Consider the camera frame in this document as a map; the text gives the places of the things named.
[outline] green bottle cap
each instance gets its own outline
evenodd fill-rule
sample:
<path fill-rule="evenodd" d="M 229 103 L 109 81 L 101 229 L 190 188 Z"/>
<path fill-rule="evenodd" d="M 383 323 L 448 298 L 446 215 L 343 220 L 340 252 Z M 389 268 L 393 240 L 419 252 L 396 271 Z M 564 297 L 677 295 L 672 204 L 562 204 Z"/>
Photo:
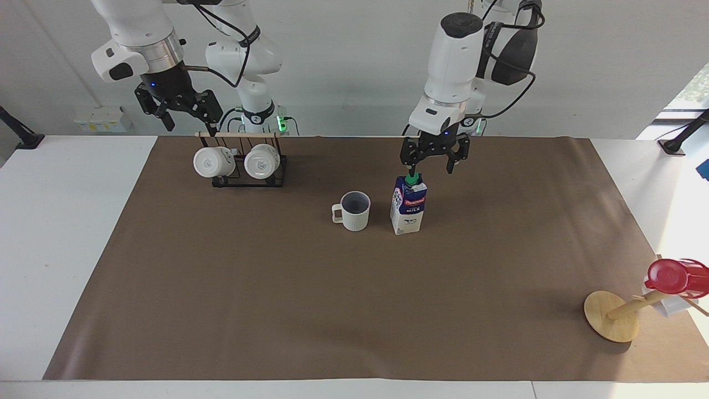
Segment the green bottle cap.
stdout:
<path fill-rule="evenodd" d="M 417 185 L 418 184 L 418 178 L 419 174 L 414 173 L 413 176 L 409 175 L 408 173 L 406 174 L 406 177 L 403 179 L 404 182 L 406 182 L 407 185 Z"/>

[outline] wooden stand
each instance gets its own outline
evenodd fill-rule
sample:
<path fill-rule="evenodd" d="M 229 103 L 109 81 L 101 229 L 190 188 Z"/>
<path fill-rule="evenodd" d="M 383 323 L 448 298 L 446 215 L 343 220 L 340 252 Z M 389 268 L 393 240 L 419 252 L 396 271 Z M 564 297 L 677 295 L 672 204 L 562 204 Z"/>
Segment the wooden stand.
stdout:
<path fill-rule="evenodd" d="M 626 302 L 608 291 L 595 291 L 586 298 L 584 312 L 588 323 L 603 338 L 614 342 L 630 342 L 640 330 L 635 311 L 668 296 L 654 290 Z"/>

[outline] milk carton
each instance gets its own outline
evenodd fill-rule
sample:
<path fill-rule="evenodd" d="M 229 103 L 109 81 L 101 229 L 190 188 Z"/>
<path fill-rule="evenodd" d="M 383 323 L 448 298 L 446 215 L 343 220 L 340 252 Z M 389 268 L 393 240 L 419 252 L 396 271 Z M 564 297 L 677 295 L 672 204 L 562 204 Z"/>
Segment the milk carton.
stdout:
<path fill-rule="evenodd" d="M 428 187 L 420 173 L 396 178 L 394 194 L 391 199 L 391 224 L 396 235 L 414 233 L 421 228 L 423 206 Z"/>

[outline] mug handle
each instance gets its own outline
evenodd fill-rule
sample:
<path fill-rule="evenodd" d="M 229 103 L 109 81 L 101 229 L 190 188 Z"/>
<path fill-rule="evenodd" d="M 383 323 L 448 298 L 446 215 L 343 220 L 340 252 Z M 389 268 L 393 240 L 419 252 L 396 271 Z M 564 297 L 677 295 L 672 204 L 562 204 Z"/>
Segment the mug handle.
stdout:
<path fill-rule="evenodd" d="M 342 223 L 342 217 L 335 217 L 336 211 L 342 211 L 341 204 L 334 204 L 333 205 L 333 223 Z"/>

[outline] green indicator light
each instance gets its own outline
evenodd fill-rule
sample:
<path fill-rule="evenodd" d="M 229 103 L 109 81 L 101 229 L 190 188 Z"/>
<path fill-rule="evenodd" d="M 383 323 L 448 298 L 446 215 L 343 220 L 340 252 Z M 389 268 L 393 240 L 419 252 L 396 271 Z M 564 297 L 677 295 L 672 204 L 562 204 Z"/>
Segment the green indicator light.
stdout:
<path fill-rule="evenodd" d="M 286 123 L 283 121 L 283 118 L 281 118 L 280 116 L 276 116 L 276 120 L 278 121 L 278 129 L 280 131 L 288 130 L 288 125 L 286 125 Z"/>

